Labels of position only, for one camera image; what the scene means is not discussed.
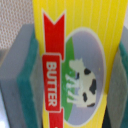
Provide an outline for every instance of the butter package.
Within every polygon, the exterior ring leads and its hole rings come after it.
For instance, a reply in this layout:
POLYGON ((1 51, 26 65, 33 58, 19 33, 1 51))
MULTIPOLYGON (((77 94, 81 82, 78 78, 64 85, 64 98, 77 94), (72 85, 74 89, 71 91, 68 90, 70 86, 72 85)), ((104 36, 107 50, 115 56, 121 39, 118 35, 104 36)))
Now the butter package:
POLYGON ((44 128, 101 128, 127 0, 33 0, 44 128))

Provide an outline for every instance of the yellow packaging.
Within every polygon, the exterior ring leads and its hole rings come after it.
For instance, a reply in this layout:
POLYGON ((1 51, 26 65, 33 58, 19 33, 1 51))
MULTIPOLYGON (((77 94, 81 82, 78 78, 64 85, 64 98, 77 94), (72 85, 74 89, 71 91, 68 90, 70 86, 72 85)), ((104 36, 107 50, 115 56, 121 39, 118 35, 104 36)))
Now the yellow packaging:
POLYGON ((102 127, 127 2, 33 0, 44 128, 102 127))

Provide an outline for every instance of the cow illustration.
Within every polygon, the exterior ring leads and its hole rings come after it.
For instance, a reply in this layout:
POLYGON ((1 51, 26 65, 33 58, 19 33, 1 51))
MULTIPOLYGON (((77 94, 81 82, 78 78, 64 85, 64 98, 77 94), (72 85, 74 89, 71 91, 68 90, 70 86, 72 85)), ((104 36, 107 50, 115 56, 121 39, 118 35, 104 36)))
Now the cow illustration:
POLYGON ((96 78, 93 72, 84 66, 82 59, 71 60, 69 66, 77 73, 77 78, 65 75, 66 80, 73 84, 67 83, 67 88, 78 88, 78 95, 68 91, 67 103, 76 104, 77 107, 93 107, 96 103, 96 78))

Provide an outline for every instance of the red label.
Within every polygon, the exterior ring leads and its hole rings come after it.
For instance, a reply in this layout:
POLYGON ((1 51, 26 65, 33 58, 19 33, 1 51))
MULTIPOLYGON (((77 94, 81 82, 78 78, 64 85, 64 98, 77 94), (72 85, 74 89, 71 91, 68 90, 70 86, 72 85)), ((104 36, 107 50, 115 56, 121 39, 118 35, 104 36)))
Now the red label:
POLYGON ((60 113, 49 113, 50 128, 63 128, 64 110, 60 113))
POLYGON ((47 111, 60 111, 60 59, 59 55, 53 54, 42 57, 47 111))
POLYGON ((44 33, 46 53, 60 53, 64 60, 64 19, 61 18, 54 24, 44 13, 44 33))

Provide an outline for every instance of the oval logo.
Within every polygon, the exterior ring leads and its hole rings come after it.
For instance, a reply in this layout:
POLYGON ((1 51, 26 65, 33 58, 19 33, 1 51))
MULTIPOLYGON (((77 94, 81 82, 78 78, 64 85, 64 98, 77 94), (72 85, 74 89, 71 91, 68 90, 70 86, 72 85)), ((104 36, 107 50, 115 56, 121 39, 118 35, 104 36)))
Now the oval logo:
POLYGON ((82 126, 93 117, 103 95, 104 50, 98 36, 86 28, 73 32, 65 45, 65 61, 61 67, 64 119, 72 126, 82 126))

